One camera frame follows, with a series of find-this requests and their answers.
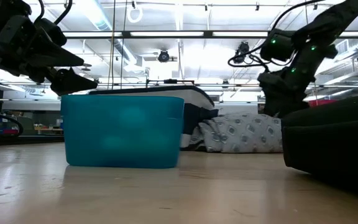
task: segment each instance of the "gray patterned fabric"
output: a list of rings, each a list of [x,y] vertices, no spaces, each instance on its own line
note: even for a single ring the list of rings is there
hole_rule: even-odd
[[[281,121],[265,114],[219,115],[199,123],[190,144],[204,146],[207,152],[282,152]]]

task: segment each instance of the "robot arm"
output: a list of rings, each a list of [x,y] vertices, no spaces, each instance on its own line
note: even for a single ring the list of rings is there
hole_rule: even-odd
[[[262,44],[264,60],[286,61],[296,54],[288,67],[264,72],[258,77],[266,104],[264,113],[279,118],[308,107],[305,90],[324,58],[334,58],[333,42],[358,16],[358,0],[346,0],[318,15],[296,32],[273,29]]]

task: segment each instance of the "blue plastic container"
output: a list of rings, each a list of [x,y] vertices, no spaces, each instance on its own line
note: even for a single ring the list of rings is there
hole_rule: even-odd
[[[63,96],[67,163],[175,167],[184,104],[181,98],[164,96]]]

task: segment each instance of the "ceiling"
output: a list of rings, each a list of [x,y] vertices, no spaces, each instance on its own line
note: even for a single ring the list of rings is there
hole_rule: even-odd
[[[87,4],[91,1],[94,0],[74,0],[71,11],[59,24],[60,28],[63,31],[97,31],[98,29],[91,20],[95,20],[95,17],[100,15],[90,13],[93,10]],[[38,0],[25,0],[25,2],[31,5],[32,15],[30,18],[34,20],[40,13],[39,2]],[[126,14],[128,13],[127,9],[132,9],[131,1],[117,0],[115,3],[113,0],[99,1],[103,14],[112,27],[115,27],[114,30],[156,31],[269,30],[278,15],[303,0],[258,0],[258,11],[256,10],[256,1],[250,2],[245,0],[136,1],[137,7],[142,9],[143,15],[139,22],[130,22]],[[319,3],[317,10],[314,10],[313,6],[295,9],[278,23],[278,28],[297,30],[312,21],[329,6],[339,2],[342,1],[323,1],[321,4]],[[64,11],[64,3],[65,0],[44,0],[44,17],[54,21]],[[136,19],[139,15],[138,10],[130,13],[132,19]],[[358,18],[347,30],[358,30]],[[115,83],[118,82],[117,77],[123,77],[122,82],[144,82],[146,75],[150,79],[185,78],[202,83],[216,83],[217,80],[222,79],[228,79],[230,82],[249,83],[252,81],[252,83],[257,83],[256,78],[261,72],[260,67],[233,69],[227,65],[227,60],[234,56],[235,50],[242,41],[248,42],[250,48],[263,42],[260,39],[124,39],[123,44],[143,60],[143,63],[135,69],[122,60],[117,49],[114,49],[113,55],[110,54],[110,40],[71,39],[68,40],[64,48],[82,57],[85,63],[92,65],[88,72],[81,70],[84,67],[75,68],[76,73],[87,78],[98,78],[102,83],[111,82],[108,80],[111,74],[114,75]],[[358,40],[347,40],[346,43],[348,50],[357,44]],[[157,57],[161,50],[168,50],[173,61],[158,62]],[[326,83],[352,72],[350,62],[351,58],[345,58],[340,62],[325,60],[316,76],[318,82]],[[280,69],[278,66],[269,67],[271,70]]]

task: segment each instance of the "mattress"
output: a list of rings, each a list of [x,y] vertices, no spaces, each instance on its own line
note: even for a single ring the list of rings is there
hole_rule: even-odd
[[[214,102],[201,89],[195,86],[161,86],[153,88],[136,88],[125,90],[91,91],[90,95],[119,95],[119,96],[174,96],[185,101],[183,113],[183,133],[181,148],[189,146],[193,130],[198,123],[218,116],[218,110],[214,109]]]

